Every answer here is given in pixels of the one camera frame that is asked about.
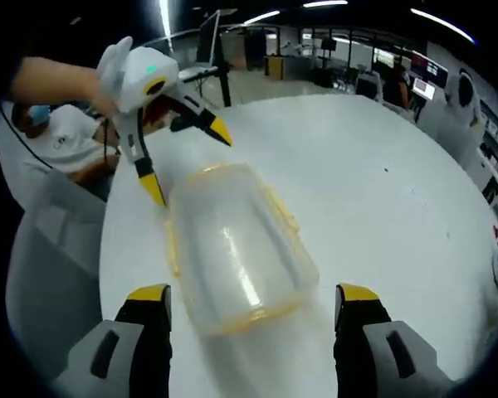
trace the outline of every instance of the wall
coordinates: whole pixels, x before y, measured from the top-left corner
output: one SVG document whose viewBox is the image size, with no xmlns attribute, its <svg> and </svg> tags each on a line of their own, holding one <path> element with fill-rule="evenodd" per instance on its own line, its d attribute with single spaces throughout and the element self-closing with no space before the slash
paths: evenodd
<svg viewBox="0 0 498 398">
<path fill-rule="evenodd" d="M 304 44 L 311 44 L 311 39 L 303 39 Z M 321 39 L 314 39 L 314 44 L 317 47 L 317 56 L 329 56 L 328 51 L 321 50 Z M 371 46 L 365 46 L 357 42 L 352 43 L 352 50 L 350 52 L 350 67 L 358 68 L 358 65 L 364 65 L 367 70 L 371 69 L 371 57 L 373 48 Z M 345 41 L 337 41 L 335 46 L 335 51 L 330 53 L 330 57 L 333 60 L 339 62 L 333 62 L 333 66 L 346 66 L 349 61 L 349 43 Z"/>
<path fill-rule="evenodd" d="M 243 35 L 239 31 L 222 34 L 223 55 L 225 61 L 234 69 L 246 69 L 246 50 Z"/>
<path fill-rule="evenodd" d="M 266 54 L 268 56 L 273 56 L 276 55 L 276 41 L 275 37 L 269 37 L 269 35 L 266 36 Z"/>
<path fill-rule="evenodd" d="M 452 53 L 435 43 L 428 42 L 427 56 L 447 68 L 449 73 L 457 74 L 461 68 L 468 70 L 481 99 L 498 117 L 498 92 L 485 79 L 478 75 L 475 70 L 459 61 Z"/>
<path fill-rule="evenodd" d="M 299 52 L 293 48 L 299 45 L 299 30 L 296 27 L 281 27 L 280 45 L 285 46 L 288 42 L 290 45 L 281 49 L 281 55 L 298 56 Z"/>
</svg>

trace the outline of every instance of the monitor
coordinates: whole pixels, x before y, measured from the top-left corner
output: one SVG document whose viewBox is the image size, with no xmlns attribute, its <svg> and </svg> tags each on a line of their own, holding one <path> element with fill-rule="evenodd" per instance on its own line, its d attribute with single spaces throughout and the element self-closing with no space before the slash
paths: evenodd
<svg viewBox="0 0 498 398">
<path fill-rule="evenodd" d="M 210 67 L 214 62 L 214 47 L 217 40 L 217 26 L 220 12 L 216 11 L 199 28 L 199 44 L 196 64 Z"/>
<path fill-rule="evenodd" d="M 337 41 L 327 37 L 321 41 L 321 50 L 335 51 Z"/>
<path fill-rule="evenodd" d="M 420 79 L 415 79 L 412 90 L 427 100 L 433 100 L 433 95 L 435 94 L 435 87 Z"/>
<path fill-rule="evenodd" d="M 411 70 L 437 87 L 444 89 L 447 85 L 448 70 L 420 53 L 413 52 Z"/>
</svg>

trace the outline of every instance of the desk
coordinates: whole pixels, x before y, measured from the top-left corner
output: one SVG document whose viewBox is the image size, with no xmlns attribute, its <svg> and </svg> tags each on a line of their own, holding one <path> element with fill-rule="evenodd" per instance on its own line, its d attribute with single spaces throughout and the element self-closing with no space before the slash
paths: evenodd
<svg viewBox="0 0 498 398">
<path fill-rule="evenodd" d="M 231 91 L 229 90 L 227 73 L 227 65 L 221 67 L 211 66 L 210 68 L 192 67 L 181 70 L 178 77 L 183 83 L 191 83 L 196 80 L 216 76 L 222 88 L 223 104 L 225 107 L 228 107 L 231 106 Z"/>
<path fill-rule="evenodd" d="M 361 96 L 269 99 L 217 114 L 231 130 L 232 148 L 194 128 L 145 138 L 163 186 L 169 191 L 210 164 L 249 163 L 295 216 L 321 278 L 313 300 L 289 317 L 241 336 L 199 337 L 168 269 L 167 210 L 122 160 L 101 242 L 102 313 L 114 318 L 138 287 L 173 286 L 171 396 L 335 396 L 340 282 L 374 290 L 393 319 L 437 349 L 449 377 L 464 376 L 483 321 L 481 283 L 493 284 L 496 219 L 456 162 Z"/>
</svg>

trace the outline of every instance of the plastic container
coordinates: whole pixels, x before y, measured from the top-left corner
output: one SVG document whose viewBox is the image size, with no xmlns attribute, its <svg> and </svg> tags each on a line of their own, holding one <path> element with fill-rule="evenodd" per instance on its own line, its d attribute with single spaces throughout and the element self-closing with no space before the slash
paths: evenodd
<svg viewBox="0 0 498 398">
<path fill-rule="evenodd" d="M 168 262 L 200 333 L 285 315 L 317 285 L 295 219 L 247 165 L 205 169 L 169 200 Z"/>
</svg>

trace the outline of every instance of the ceiling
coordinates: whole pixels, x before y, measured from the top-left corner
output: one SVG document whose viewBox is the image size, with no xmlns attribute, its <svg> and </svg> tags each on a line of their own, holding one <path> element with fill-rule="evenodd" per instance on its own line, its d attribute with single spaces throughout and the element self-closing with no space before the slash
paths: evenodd
<svg viewBox="0 0 498 398">
<path fill-rule="evenodd" d="M 424 46 L 427 41 L 434 41 L 498 89 L 498 0 L 490 0 L 479 7 L 478 2 L 469 6 L 469 2 L 460 0 L 349 0 L 346 6 L 309 9 L 302 7 L 302 0 L 76 0 L 66 6 L 59 2 L 59 18 L 54 18 L 51 34 L 39 37 L 33 51 L 60 61 L 95 65 L 101 52 L 122 36 L 131 35 L 136 43 L 165 36 L 161 1 L 168 2 L 172 33 L 199 27 L 207 12 L 233 8 L 236 11 L 222 17 L 221 24 L 241 23 L 265 12 L 280 10 L 281 14 L 266 19 L 266 23 L 296 27 L 362 27 L 390 32 Z M 451 22 L 470 34 L 478 44 L 412 14 L 410 7 Z M 77 17 L 81 19 L 71 25 Z"/>
</svg>

